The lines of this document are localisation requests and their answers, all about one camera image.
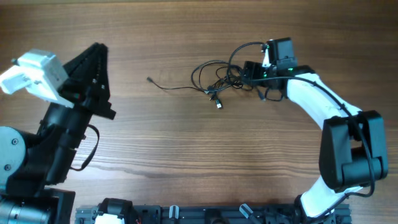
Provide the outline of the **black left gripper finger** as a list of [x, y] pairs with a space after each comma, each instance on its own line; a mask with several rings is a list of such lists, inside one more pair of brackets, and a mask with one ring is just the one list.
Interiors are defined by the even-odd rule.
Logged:
[[98, 81], [101, 87], [101, 98], [104, 99], [104, 101], [109, 101], [108, 48], [104, 44], [99, 45]]
[[98, 78], [100, 44], [95, 42], [63, 67], [67, 72], [67, 83], [91, 83]]

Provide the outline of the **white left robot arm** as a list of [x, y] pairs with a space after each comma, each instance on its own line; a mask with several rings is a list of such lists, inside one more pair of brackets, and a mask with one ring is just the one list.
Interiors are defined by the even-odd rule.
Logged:
[[49, 103], [36, 133], [1, 128], [1, 222], [69, 223], [75, 193], [59, 190], [93, 116], [113, 119], [108, 48], [94, 43], [62, 63], [32, 49], [1, 75], [1, 90], [25, 89]]

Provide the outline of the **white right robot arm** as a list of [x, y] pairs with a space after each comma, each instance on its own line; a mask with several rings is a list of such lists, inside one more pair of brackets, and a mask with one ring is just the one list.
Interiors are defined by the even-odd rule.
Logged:
[[350, 196], [373, 195], [376, 182], [387, 177], [387, 146], [382, 116], [363, 111], [327, 87], [308, 65], [298, 65], [289, 37], [262, 42], [261, 63], [247, 61], [243, 83], [280, 91], [303, 109], [322, 131], [320, 176], [298, 196], [299, 219], [319, 222], [332, 216]]

